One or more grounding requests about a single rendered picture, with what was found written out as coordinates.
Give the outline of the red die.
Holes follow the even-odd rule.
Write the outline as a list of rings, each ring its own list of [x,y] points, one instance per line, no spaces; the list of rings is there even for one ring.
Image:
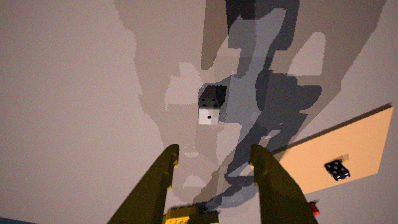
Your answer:
[[[314,215],[320,214],[320,212],[319,212],[318,208],[316,207],[316,205],[314,204],[314,202],[310,202],[309,205],[310,205],[310,208]]]

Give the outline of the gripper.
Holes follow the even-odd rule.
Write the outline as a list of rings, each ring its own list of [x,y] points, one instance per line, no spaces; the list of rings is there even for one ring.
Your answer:
[[[107,224],[162,224],[178,160],[179,145],[169,145]],[[267,149],[252,144],[250,165],[259,187],[261,224],[318,224],[300,186]]]

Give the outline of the orange flat mat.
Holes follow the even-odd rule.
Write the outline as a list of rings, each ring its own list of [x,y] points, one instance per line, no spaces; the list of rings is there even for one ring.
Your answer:
[[[393,107],[389,104],[271,154],[303,194],[378,173]],[[335,181],[324,164],[338,160],[350,177]]]

